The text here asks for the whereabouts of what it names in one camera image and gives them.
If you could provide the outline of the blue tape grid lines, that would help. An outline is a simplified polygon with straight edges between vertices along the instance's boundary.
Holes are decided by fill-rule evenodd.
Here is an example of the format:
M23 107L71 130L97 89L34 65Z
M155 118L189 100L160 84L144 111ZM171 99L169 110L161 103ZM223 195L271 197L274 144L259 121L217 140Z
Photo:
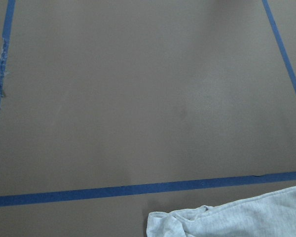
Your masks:
M283 62L291 80L292 86L296 94L296 76L285 49L283 40L278 30L276 21L273 17L271 8L267 0L262 0L262 4L265 13L268 17L270 26L272 28L274 37L276 39L279 51L281 53ZM12 25L12 17L15 8L15 1L9 0L6 10L3 35L9 36ZM237 177L224 177L213 179L200 179L200 180L188 180L188 181L176 181L176 182L163 182L163 183L151 183L140 185L128 185L118 187L104 187L94 189L82 189L82 190L69 190L58 192L46 192L24 195L9 195L0 196L0 207L5 206L17 206L27 204L39 204L49 202L62 202L72 200L84 200L93 198L110 198L121 196L132 196L142 194L154 194L154 193L167 193L175 191L188 191L197 189L208 188L220 188L220 187L232 187L242 185L253 185L262 183L273 183L283 181L296 180L296 171L265 174L261 176L249 175L249 176L237 176Z

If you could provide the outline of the grey cartoon print t-shirt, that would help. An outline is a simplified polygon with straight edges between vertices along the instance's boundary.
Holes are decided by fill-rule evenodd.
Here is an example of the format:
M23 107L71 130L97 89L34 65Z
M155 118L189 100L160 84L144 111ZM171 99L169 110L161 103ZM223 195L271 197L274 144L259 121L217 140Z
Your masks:
M151 212L148 237L296 237L296 186L219 206Z

